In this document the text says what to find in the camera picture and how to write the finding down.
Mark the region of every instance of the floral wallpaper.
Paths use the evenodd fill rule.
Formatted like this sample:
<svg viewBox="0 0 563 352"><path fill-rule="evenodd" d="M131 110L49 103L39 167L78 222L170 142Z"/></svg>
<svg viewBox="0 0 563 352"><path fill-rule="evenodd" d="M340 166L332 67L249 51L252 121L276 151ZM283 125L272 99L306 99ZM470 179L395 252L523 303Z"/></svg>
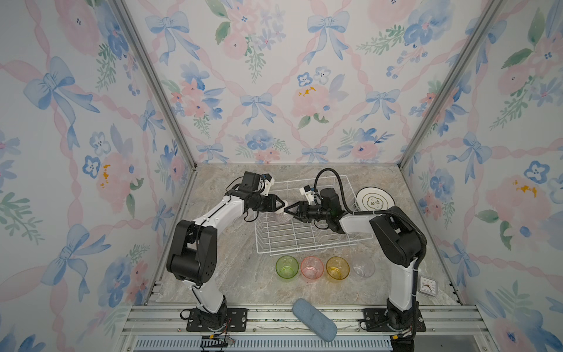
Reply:
<svg viewBox="0 0 563 352"><path fill-rule="evenodd" d="M503 352L563 351L562 12L561 0L507 1L403 169Z"/></svg>
<svg viewBox="0 0 563 352"><path fill-rule="evenodd" d="M2 6L0 351L109 351L189 167L105 1Z"/></svg>
<svg viewBox="0 0 563 352"><path fill-rule="evenodd" d="M486 3L126 0L206 163L398 162Z"/></svg>

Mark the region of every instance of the dish rack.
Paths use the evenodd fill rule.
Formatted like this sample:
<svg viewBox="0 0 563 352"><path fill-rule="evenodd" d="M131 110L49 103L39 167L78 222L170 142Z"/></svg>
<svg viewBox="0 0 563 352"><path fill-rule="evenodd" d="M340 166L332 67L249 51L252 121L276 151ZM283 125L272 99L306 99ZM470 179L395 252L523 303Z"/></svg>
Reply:
<svg viewBox="0 0 563 352"><path fill-rule="evenodd" d="M346 203L352 210L355 210L356 195L352 185L346 175L341 175L340 178ZM270 193L287 200L291 205L299 200L304 200L299 188L306 185L310 185L312 188L314 183L315 179L276 181L270 189ZM340 187L335 176L320 177L317 188L318 191L324 188L334 188L338 196L341 197ZM317 222L317 224L319 227L326 226L324 221ZM373 238L373 234L365 233L337 234L331 230L318 229L313 223L309 224L295 219L279 225L275 223L275 214L272 212L261 212L254 222L254 229L256 232L256 251L260 254L268 253L271 256L351 246L359 241Z"/></svg>

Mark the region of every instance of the clock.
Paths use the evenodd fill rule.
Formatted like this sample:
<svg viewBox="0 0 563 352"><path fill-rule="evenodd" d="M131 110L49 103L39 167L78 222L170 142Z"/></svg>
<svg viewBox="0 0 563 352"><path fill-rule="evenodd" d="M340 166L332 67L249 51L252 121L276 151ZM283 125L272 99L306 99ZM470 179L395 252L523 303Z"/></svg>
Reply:
<svg viewBox="0 0 563 352"><path fill-rule="evenodd" d="M436 280L421 276L418 292L429 296L436 296L438 294L438 285L436 284Z"/></svg>

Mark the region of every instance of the clear glass cup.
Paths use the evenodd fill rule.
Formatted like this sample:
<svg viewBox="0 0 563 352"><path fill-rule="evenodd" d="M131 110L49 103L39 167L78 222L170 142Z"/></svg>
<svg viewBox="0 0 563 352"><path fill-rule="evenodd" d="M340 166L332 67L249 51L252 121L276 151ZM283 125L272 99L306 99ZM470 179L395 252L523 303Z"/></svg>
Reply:
<svg viewBox="0 0 563 352"><path fill-rule="evenodd" d="M350 266L344 258L332 257L327 261L327 273L331 278L344 280L350 274Z"/></svg>
<svg viewBox="0 0 563 352"><path fill-rule="evenodd" d="M362 278L369 278L376 272L376 265L370 256L366 254L354 255L352 259L354 273Z"/></svg>
<svg viewBox="0 0 563 352"><path fill-rule="evenodd" d="M306 257L301 262L301 274L307 279L316 280L323 272L323 262L317 257Z"/></svg>
<svg viewBox="0 0 563 352"><path fill-rule="evenodd" d="M299 272L299 262L292 256L283 256L276 262L276 272L281 278L291 279Z"/></svg>

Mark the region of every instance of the yellow glass cup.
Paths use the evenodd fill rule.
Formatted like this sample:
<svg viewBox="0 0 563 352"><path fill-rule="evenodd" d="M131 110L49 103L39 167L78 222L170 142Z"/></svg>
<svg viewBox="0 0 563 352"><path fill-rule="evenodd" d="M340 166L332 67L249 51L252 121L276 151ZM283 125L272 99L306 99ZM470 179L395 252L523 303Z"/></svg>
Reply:
<svg viewBox="0 0 563 352"><path fill-rule="evenodd" d="M332 257L327 261L327 273L331 278L344 280L350 274L350 266L344 258Z"/></svg>

